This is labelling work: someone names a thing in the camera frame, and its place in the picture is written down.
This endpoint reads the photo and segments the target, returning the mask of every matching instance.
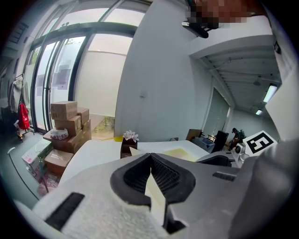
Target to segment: small brown planter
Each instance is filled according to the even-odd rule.
[[[134,142],[132,139],[125,140],[123,138],[121,143],[121,159],[132,156],[130,147],[137,149],[137,141]]]

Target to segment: white table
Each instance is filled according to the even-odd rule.
[[[146,153],[162,153],[163,151],[182,148],[189,154],[201,158],[209,153],[190,141],[167,141],[138,143],[138,150]],[[121,142],[90,140],[73,156],[66,167],[59,185],[63,184],[84,169],[118,160],[121,154]]]

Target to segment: red bag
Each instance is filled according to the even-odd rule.
[[[30,127],[28,110],[23,103],[20,104],[20,108],[19,108],[19,127],[21,129],[29,129]]]

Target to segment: ceiling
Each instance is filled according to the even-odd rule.
[[[269,118],[263,99],[271,83],[281,85],[273,46],[223,51],[204,60],[208,60],[213,66],[210,70],[224,80],[236,109],[254,114],[261,109],[261,116]]]

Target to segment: fluorescent light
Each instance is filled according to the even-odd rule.
[[[269,89],[268,89],[267,94],[266,94],[265,98],[263,99],[263,101],[268,103],[269,100],[272,98],[272,96],[275,94],[276,90],[277,90],[277,86],[271,84],[269,86]]]

